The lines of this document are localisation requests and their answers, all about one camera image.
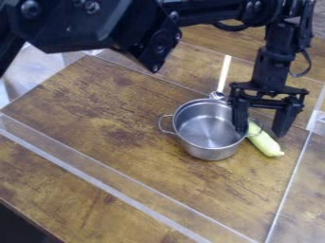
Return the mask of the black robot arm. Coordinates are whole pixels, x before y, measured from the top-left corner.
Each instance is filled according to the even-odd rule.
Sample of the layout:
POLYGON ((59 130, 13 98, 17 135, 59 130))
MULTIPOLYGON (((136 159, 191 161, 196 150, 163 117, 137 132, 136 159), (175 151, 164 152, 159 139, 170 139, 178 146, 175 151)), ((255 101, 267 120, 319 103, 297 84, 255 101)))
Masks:
POLYGON ((25 44, 45 53, 112 48, 157 72, 182 38, 182 27, 226 31, 264 28, 251 80, 232 83, 236 131, 247 109, 273 109, 282 137, 309 91, 286 85, 295 55, 307 53, 315 0, 0 0, 0 77, 25 44))

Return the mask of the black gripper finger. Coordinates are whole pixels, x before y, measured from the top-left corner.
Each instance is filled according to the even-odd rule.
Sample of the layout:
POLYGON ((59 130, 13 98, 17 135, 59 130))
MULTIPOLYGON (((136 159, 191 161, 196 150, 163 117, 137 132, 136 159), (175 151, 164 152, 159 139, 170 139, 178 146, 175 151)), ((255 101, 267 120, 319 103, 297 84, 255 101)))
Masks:
POLYGON ((232 125, 239 134, 247 131, 247 118, 248 118, 248 102, 242 98, 231 100, 232 107, 232 125))
POLYGON ((303 109, 303 104, 295 97, 283 98, 285 105, 275 111, 271 131, 281 138, 287 134, 298 113, 303 109))

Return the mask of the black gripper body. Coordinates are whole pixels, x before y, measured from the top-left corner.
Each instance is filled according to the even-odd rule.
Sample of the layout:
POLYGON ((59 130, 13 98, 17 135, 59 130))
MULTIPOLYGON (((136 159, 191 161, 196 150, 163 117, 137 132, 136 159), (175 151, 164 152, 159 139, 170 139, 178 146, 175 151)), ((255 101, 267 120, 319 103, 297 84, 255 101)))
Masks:
POLYGON ((279 54, 266 47, 258 50, 251 80, 231 83, 230 104, 234 109, 302 109, 309 91, 286 85, 294 54, 279 54))

